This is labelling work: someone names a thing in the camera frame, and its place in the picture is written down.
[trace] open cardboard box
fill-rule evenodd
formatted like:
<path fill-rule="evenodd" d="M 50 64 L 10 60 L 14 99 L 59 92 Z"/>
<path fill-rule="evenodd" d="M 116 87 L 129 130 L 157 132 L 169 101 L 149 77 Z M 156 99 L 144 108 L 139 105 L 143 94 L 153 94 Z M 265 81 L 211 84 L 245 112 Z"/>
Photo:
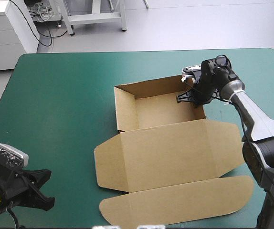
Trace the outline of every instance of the open cardboard box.
<path fill-rule="evenodd" d="M 238 127 L 177 104 L 181 76 L 115 87 L 120 134 L 95 149 L 97 182 L 129 192 L 100 203 L 123 229 L 230 214 L 253 192 L 249 176 L 219 178 L 243 163 Z"/>

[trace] box flap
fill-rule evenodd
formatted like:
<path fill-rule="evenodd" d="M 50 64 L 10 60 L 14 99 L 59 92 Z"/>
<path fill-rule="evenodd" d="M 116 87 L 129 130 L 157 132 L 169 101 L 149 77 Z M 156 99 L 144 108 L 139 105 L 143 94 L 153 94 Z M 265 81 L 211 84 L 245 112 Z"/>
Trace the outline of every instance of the box flap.
<path fill-rule="evenodd" d="M 216 178 L 104 199 L 100 211 L 110 224 L 135 229 L 230 214 L 240 210 L 252 193 L 249 176 Z"/>
<path fill-rule="evenodd" d="M 136 192 L 217 178 L 244 160 L 235 124 L 201 119 L 122 132 L 95 162 L 99 186 Z"/>
<path fill-rule="evenodd" d="M 185 91 L 187 87 L 181 82 L 181 78 L 181 75 L 176 75 L 136 83 L 121 84 L 116 87 L 134 94 L 136 99 L 147 98 L 161 94 Z"/>
<path fill-rule="evenodd" d="M 114 87 L 117 129 L 121 131 L 139 129 L 135 96 Z"/>
<path fill-rule="evenodd" d="M 121 136 L 116 135 L 95 148 L 97 182 L 102 187 L 128 190 Z"/>

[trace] cable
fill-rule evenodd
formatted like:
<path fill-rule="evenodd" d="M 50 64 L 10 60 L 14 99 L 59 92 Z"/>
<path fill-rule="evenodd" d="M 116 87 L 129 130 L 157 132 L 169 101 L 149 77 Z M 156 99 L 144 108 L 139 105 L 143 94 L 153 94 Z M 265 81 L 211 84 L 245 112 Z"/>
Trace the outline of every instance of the cable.
<path fill-rule="evenodd" d="M 12 2 L 12 3 L 16 6 L 16 8 L 21 12 L 21 14 L 23 15 L 24 19 L 26 20 L 26 22 L 27 22 L 27 24 L 28 24 L 28 26 L 29 26 L 29 28 L 30 28 L 30 30 L 31 30 L 31 32 L 32 32 L 32 34 L 33 34 L 33 36 L 36 38 L 36 40 L 37 40 L 41 45 L 43 45 L 43 46 L 45 46 L 45 47 L 51 46 L 51 45 L 52 45 L 52 38 L 50 38 L 50 44 L 47 45 L 47 44 L 42 43 L 42 42 L 40 41 L 40 39 L 38 39 L 38 38 L 36 37 L 36 35 L 35 35 L 33 29 L 31 28 L 31 25 L 29 24 L 27 18 L 24 16 L 24 14 L 23 14 L 23 12 L 21 11 L 21 9 L 19 8 L 19 6 L 18 6 L 15 2 L 13 2 L 13 0 L 9 0 L 9 1 Z"/>
<path fill-rule="evenodd" d="M 15 229 L 19 229 L 19 223 L 17 220 L 16 215 L 14 214 L 14 212 L 11 210 L 11 208 L 7 208 L 7 212 L 10 214 L 10 216 L 13 218 L 14 223 L 15 223 Z"/>
<path fill-rule="evenodd" d="M 38 17 L 39 14 L 37 14 L 36 12 L 33 12 L 33 11 L 29 11 L 29 13 L 33 13 L 32 17 Z M 44 37 L 49 37 L 49 38 L 58 38 L 58 37 L 63 37 L 66 33 L 68 32 L 68 30 L 66 30 L 64 33 L 62 33 L 61 35 L 58 35 L 58 36 L 47 36 L 45 34 L 42 34 L 41 32 L 38 32 L 40 35 L 44 36 Z"/>
<path fill-rule="evenodd" d="M 52 36 L 52 37 L 50 37 L 50 38 L 58 38 L 58 37 L 63 37 L 66 33 L 67 33 L 68 31 L 66 30 L 64 33 L 62 33 L 61 35 L 58 35 L 58 36 Z M 40 33 L 40 32 L 38 32 L 40 35 L 42 35 L 42 36 L 44 36 L 44 37 L 49 37 L 49 36 L 47 36 L 47 35 L 45 35 L 45 34 L 42 34 L 42 33 Z"/>

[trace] table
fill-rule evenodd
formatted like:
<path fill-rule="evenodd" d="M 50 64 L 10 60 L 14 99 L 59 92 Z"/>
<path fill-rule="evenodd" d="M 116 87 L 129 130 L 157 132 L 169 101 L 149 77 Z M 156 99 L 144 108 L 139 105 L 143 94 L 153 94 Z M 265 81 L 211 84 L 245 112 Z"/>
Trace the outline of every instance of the table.
<path fill-rule="evenodd" d="M 28 153 L 28 169 L 52 170 L 52 178 L 42 191 L 56 197 L 56 203 L 48 212 L 14 208 L 20 224 L 56 228 L 107 224 L 99 203 L 121 192 L 97 186 L 93 150 L 117 134 L 113 86 L 180 74 L 182 67 L 218 54 L 230 58 L 248 95 L 274 119 L 272 49 L 22 56 L 0 100 L 0 142 Z M 208 119 L 240 124 L 230 105 L 213 101 L 204 108 Z M 226 176 L 244 174 L 251 176 L 246 165 Z M 264 196 L 255 183 L 253 196 L 242 210 L 173 226 L 252 228 Z M 8 214 L 0 216 L 0 226 L 13 226 Z"/>

